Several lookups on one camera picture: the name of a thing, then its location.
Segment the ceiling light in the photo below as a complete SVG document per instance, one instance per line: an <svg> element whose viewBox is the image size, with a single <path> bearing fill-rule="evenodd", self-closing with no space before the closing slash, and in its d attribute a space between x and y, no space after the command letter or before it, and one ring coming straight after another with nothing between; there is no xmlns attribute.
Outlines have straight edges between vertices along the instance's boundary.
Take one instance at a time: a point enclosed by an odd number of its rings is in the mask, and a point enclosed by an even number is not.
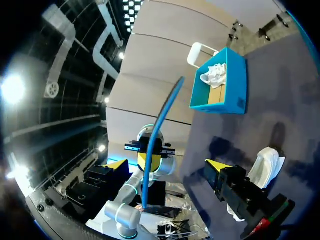
<svg viewBox="0 0 320 240"><path fill-rule="evenodd" d="M14 179L16 177L26 177L28 176L29 169L25 166L18 166L14 171L6 175L7 179Z"/></svg>
<svg viewBox="0 0 320 240"><path fill-rule="evenodd" d="M106 146L105 146L105 145L100 145L100 146L98 147L98 151L99 151L100 153L104 152L105 150L106 150Z"/></svg>
<svg viewBox="0 0 320 240"><path fill-rule="evenodd" d="M2 96L11 103L18 103L25 95L25 86L19 75L10 75L5 78L2 86Z"/></svg>
<svg viewBox="0 0 320 240"><path fill-rule="evenodd" d="M125 54L123 52L120 52L119 53L119 58L122 59L122 60L125 59Z"/></svg>

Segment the white fabric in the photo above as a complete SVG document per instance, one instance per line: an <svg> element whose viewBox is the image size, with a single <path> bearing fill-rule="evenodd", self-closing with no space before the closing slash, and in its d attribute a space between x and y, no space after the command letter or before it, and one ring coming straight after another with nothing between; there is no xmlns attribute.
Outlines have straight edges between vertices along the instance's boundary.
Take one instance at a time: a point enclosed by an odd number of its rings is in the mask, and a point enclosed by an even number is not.
<svg viewBox="0 0 320 240"><path fill-rule="evenodd" d="M219 51L217 51L217 50L215 50L215 49L213 49L213 48L211 48L211 47L209 47L209 46L206 46L206 45L203 45L203 44L201 44L201 43L199 43L199 42L195 42L193 45L192 45L192 47L191 47L191 49L190 49L190 52L189 52L189 55L188 55L188 57L187 57L187 59L186 59L186 61L188 62L188 64L190 64L191 66L194 66L194 67L196 67L196 68L200 68L199 66L197 66L197 65L195 65L196 64L196 61L197 61L197 59L198 59L198 57L199 57L199 54L200 54L200 52L201 52L201 48L202 47L205 47L205 48L207 48L207 49L211 49L214 53L213 53L213 56L215 56L215 55L217 55L218 53L219 53Z"/></svg>
<svg viewBox="0 0 320 240"><path fill-rule="evenodd" d="M187 190L185 189L184 185L182 183L171 183L166 182L165 183L165 191L168 193L178 193L182 195L187 195Z"/></svg>
<svg viewBox="0 0 320 240"><path fill-rule="evenodd" d="M200 79L205 84L210 85L213 89L226 85L227 81L227 64L216 64L209 66L209 71L200 76Z"/></svg>
<svg viewBox="0 0 320 240"><path fill-rule="evenodd" d="M264 189L279 174L285 159L285 157L279 157L279 153L275 149L266 147L258 153L257 159L247 176L257 187ZM239 219L229 205L227 205L226 210L233 215L235 221L243 222L245 220Z"/></svg>
<svg viewBox="0 0 320 240"><path fill-rule="evenodd" d="M184 209L188 211L197 211L196 207L189 199L180 198L170 194L165 195L164 205L169 208Z"/></svg>

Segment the ceiling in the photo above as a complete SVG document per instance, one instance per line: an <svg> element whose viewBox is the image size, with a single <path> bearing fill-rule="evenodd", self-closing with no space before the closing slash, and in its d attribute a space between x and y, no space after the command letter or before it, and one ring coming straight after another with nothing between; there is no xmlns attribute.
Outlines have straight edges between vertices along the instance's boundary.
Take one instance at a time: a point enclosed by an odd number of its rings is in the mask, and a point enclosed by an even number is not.
<svg viewBox="0 0 320 240"><path fill-rule="evenodd" d="M41 186L72 160L72 164L45 184L52 186L90 150L99 144L108 145L107 129L101 124L101 120L106 120L106 104L97 102L106 75L93 60L94 47L107 24L94 0L58 0L56 5L76 32L76 40L58 73L57 96L44 97L49 73L66 38L44 18L22 41L1 76L4 83L14 76L23 87L21 101L15 104L2 101L2 136L11 169L17 164L28 168L32 188ZM118 47L109 35L100 53L120 72L119 53L125 50L130 33L125 26L123 2L110 0L106 6L124 44ZM105 96L110 94L115 81L109 75L106 77ZM10 95L20 98L19 91L17 84ZM101 154L100 160L106 157L107 153Z"/></svg>

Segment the cardboard box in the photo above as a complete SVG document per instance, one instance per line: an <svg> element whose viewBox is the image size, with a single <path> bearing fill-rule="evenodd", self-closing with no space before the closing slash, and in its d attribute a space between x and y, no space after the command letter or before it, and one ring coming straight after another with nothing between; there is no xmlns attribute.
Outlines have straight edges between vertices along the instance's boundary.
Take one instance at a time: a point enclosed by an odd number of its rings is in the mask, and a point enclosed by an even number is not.
<svg viewBox="0 0 320 240"><path fill-rule="evenodd" d="M208 98L208 104L217 104L225 102L226 86L221 85L217 88L210 87L210 93Z"/></svg>

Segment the white cloth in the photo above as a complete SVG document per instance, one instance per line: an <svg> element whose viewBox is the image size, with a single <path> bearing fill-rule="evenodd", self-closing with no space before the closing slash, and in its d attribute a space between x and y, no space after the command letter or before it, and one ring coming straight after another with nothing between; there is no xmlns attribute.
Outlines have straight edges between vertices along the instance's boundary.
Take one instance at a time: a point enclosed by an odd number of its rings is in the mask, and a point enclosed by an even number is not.
<svg viewBox="0 0 320 240"><path fill-rule="evenodd" d="M279 174L285 159L285 157L279 157L279 153L275 149L266 147L258 153L257 159L247 177L257 187L264 189ZM245 220L239 219L229 205L227 205L226 210L233 215L235 221L243 222Z"/></svg>
<svg viewBox="0 0 320 240"><path fill-rule="evenodd" d="M227 81L227 64L216 64L208 67L209 71L200 76L205 84L210 85L213 89L225 85Z"/></svg>

